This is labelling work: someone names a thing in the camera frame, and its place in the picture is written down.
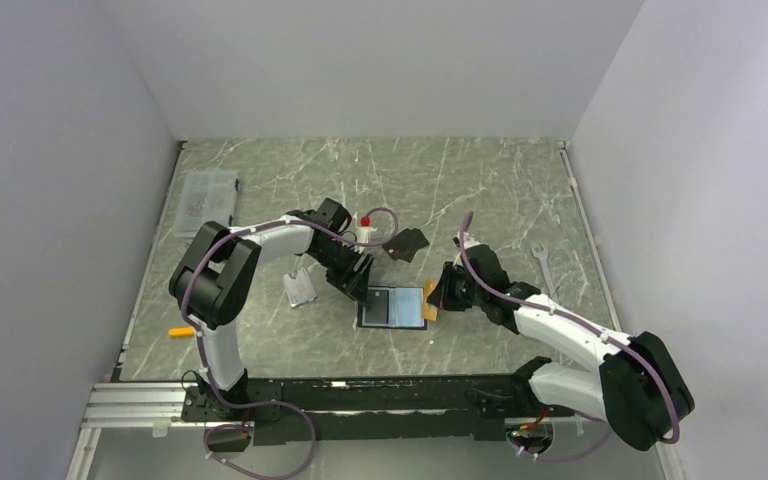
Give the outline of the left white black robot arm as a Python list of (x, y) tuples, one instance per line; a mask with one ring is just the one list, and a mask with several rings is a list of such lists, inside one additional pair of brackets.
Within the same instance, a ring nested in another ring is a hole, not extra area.
[(324, 268), (329, 285), (365, 303), (373, 258), (342, 238), (350, 222), (348, 210), (327, 198), (316, 210), (290, 211), (259, 225), (200, 226), (169, 280), (169, 293), (196, 331), (199, 375), (214, 386), (207, 404), (221, 419), (239, 417), (248, 402), (235, 322), (259, 266), (307, 255)]

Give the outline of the black leather card holder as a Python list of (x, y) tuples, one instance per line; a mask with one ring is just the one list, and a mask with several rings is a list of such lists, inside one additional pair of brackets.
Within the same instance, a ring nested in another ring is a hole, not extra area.
[[(390, 323), (386, 328), (371, 329), (391, 329), (391, 330), (426, 330), (428, 321), (423, 316), (423, 306), (425, 305), (424, 291), (419, 287), (384, 287), (371, 286), (373, 289), (390, 290), (389, 315)], [(365, 304), (357, 308), (356, 327), (370, 328), (360, 325), (362, 310)]]

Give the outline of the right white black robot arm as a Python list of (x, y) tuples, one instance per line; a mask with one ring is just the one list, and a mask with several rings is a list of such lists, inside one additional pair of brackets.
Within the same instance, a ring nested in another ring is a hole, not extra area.
[(526, 282), (514, 282), (485, 244), (472, 244), (444, 264), (428, 298), (443, 311), (480, 309), (515, 335), (554, 347), (573, 362), (545, 356), (526, 361), (510, 376), (517, 411), (564, 407), (605, 422), (628, 446), (646, 451), (674, 443), (695, 400), (665, 343), (600, 326), (572, 312)]

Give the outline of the black credit card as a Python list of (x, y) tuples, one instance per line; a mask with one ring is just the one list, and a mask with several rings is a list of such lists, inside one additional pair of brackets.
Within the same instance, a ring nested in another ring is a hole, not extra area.
[(370, 288), (362, 310), (360, 325), (370, 328), (388, 327), (390, 323), (389, 306), (389, 289)]

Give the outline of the clear plastic screw box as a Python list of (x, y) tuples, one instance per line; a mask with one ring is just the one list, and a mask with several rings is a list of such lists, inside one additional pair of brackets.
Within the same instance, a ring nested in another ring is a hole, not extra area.
[(185, 177), (172, 234), (192, 238), (210, 221), (231, 226), (241, 182), (233, 170), (196, 171)]

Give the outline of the black card sleeve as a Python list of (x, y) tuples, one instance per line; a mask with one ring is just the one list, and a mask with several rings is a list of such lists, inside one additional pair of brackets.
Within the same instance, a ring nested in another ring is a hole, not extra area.
[(429, 240), (420, 229), (407, 228), (395, 235), (381, 248), (391, 259), (411, 263), (416, 254), (429, 245)]

